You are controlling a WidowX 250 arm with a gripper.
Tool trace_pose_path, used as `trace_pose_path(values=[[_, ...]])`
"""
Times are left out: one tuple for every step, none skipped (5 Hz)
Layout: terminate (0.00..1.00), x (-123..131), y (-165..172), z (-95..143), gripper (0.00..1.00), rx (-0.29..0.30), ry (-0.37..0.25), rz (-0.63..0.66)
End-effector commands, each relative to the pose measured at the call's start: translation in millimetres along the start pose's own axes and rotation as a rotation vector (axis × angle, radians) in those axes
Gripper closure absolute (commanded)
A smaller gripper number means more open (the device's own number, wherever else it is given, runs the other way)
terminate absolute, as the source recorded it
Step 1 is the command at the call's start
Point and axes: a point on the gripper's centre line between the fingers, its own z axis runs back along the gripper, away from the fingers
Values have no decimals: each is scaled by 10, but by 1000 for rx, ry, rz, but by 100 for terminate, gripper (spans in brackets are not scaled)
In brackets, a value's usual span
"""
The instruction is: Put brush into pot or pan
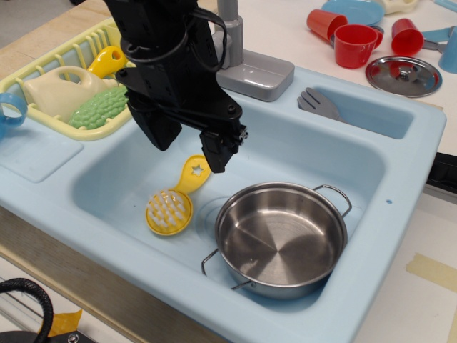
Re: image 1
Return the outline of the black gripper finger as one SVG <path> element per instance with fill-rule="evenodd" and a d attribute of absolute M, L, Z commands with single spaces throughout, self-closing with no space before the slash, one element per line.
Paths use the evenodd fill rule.
<path fill-rule="evenodd" d="M 238 152 L 238 144 L 223 134 L 203 131 L 200 133 L 202 151 L 213 173 L 225 172 L 231 157 Z"/>
<path fill-rule="evenodd" d="M 158 150 L 166 151 L 181 133 L 181 124 L 168 118 L 162 110 L 134 101 L 128 106 L 134 121 Z"/>

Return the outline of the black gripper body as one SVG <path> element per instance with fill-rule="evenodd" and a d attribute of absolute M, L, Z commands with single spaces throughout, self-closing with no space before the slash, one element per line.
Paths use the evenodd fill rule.
<path fill-rule="evenodd" d="M 218 85 L 214 73 L 195 61 L 136 62 L 116 72 L 116 78 L 127 88 L 128 103 L 162 110 L 181 125 L 223 134 L 239 146 L 247 137 L 241 106 Z"/>

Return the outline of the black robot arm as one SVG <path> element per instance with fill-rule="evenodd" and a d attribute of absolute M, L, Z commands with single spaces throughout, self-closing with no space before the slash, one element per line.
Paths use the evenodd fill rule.
<path fill-rule="evenodd" d="M 116 72 L 127 88 L 135 122 L 159 150 L 167 150 L 182 125 L 198 129 L 215 173 L 225 170 L 246 137 L 242 108 L 218 84 L 224 62 L 209 28 L 228 34 L 224 21 L 196 1 L 107 1 L 133 67 Z"/>

